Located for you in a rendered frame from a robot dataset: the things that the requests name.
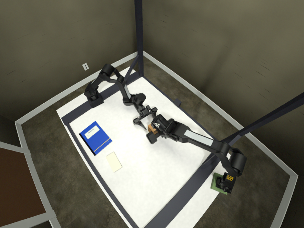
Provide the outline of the blue notebook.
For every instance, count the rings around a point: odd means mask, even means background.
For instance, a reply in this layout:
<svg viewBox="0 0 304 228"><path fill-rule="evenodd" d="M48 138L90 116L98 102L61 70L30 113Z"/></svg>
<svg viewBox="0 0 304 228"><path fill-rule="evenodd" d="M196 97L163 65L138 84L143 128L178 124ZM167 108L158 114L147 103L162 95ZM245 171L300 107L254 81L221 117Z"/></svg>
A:
<svg viewBox="0 0 304 228"><path fill-rule="evenodd" d="M94 156L99 154L112 142L96 121L80 132L79 135Z"/></svg>

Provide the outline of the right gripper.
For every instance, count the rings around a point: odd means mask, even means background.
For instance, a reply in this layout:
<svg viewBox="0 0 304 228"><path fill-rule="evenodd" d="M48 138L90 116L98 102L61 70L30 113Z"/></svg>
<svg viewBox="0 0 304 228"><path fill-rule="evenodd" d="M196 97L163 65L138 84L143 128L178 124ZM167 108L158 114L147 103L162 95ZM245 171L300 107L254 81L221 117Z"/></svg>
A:
<svg viewBox="0 0 304 228"><path fill-rule="evenodd" d="M141 106L139 106L136 110L137 110L137 112L139 113L139 111L138 111L138 109L143 109L143 105L141 105ZM135 125L139 125L139 126L141 126L141 127L143 127L145 130L147 130L146 128L145 128L145 126L142 124L142 122L140 121L141 119L143 119L143 118L145 118L146 116L148 116L148 115L150 115L150 114L152 114L152 116L153 116L153 118L155 118L156 117L156 112L157 112L157 108L156 107L154 107L154 108L152 108L151 110L150 110L150 112L149 113L147 113L145 116L141 116L140 118L135 118L134 120L133 120L133 124Z"/></svg>

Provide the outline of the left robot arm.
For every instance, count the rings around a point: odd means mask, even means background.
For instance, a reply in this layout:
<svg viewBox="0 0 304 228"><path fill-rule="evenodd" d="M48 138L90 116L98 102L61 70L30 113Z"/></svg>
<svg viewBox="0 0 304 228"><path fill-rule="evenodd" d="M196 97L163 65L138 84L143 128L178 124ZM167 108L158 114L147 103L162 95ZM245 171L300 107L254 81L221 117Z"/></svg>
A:
<svg viewBox="0 0 304 228"><path fill-rule="evenodd" d="M173 127L175 124L176 126ZM193 132L188 126L175 120L168 122L161 114L153 119L151 126L156 131L163 131L165 137L176 142L191 143L214 153L220 159L223 168L228 172L224 172L222 178L217 177L216 187L231 194L236 176L242 175L247 160L247 157L238 148L233 148L226 142L219 142ZM228 159L227 154L229 150L232 153Z"/></svg>

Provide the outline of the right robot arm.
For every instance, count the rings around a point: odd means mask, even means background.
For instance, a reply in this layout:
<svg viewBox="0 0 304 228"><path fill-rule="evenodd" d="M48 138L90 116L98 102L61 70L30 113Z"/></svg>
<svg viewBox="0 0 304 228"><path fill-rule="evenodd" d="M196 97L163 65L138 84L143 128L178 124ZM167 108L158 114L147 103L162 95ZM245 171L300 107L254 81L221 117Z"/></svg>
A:
<svg viewBox="0 0 304 228"><path fill-rule="evenodd" d="M116 80L110 78L113 72L117 76ZM84 95L88 96L91 102L99 98L96 91L99 87L98 85L102 81L107 81L109 83L115 83L116 85L118 85L119 90L123 96L123 103L125 106L133 105L135 109L137 109L139 106L143 105L143 102L146 99L146 95L143 93L136 93L136 95L130 94L124 76L122 76L119 71L112 65L105 64L102 70L100 71L98 77L93 82L90 82L85 89ZM149 113L149 110L151 110L149 105L147 105L146 108L143 107L143 109L141 110L138 109L140 116L145 116L147 113Z"/></svg>

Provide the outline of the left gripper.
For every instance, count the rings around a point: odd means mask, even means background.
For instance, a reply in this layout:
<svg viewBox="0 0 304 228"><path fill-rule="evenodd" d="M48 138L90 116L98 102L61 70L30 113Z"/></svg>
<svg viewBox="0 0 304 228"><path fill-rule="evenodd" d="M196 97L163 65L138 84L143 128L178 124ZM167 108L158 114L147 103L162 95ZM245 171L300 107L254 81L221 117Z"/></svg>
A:
<svg viewBox="0 0 304 228"><path fill-rule="evenodd" d="M170 118L169 120L167 120L168 122L171 122L172 120L174 120L173 118ZM154 133L151 131L148 134L146 134L146 137L148 139L148 141L150 142L150 144L154 144L155 142L157 142L157 138L161 136L162 138L164 137L165 139L167 139L167 137L165 137L163 135L163 131L158 131L158 133L156 133L154 135Z"/></svg>

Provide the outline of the beige flat block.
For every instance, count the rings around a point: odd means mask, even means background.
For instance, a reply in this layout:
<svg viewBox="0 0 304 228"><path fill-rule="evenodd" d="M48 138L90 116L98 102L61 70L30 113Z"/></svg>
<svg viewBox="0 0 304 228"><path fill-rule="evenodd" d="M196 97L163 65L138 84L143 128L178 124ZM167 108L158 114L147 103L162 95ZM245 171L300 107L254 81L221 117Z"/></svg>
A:
<svg viewBox="0 0 304 228"><path fill-rule="evenodd" d="M110 155L106 156L106 159L113 172L116 172L117 170L122 168L122 165L120 164L120 162L114 152L111 153Z"/></svg>

